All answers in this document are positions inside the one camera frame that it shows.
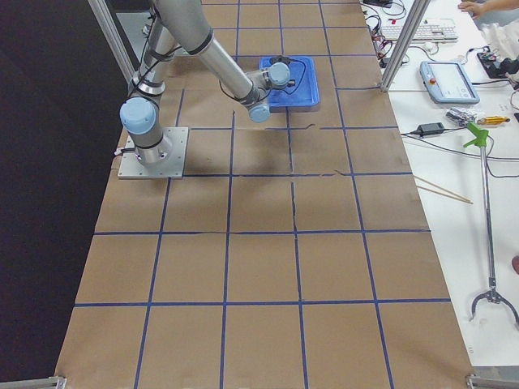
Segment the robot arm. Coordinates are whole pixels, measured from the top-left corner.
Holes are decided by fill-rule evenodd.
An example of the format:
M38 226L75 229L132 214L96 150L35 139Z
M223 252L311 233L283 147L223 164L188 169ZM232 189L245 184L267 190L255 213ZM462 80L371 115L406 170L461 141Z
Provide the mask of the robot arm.
M247 108L253 122L269 118L267 99L272 90L294 85L289 62L283 58L257 71L243 71L214 36L201 2L152 1L150 7L153 21L143 57L119 111L133 141L135 158L143 167L165 163L174 147L159 123L165 78L173 77L178 86L188 75L212 73L221 90Z

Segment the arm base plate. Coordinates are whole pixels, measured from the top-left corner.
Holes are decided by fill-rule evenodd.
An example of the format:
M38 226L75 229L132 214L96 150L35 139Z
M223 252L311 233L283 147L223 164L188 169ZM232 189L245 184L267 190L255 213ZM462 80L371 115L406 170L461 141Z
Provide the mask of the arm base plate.
M136 147L128 135L118 168L120 179L182 179L187 144L188 127L162 127L162 140L149 149Z

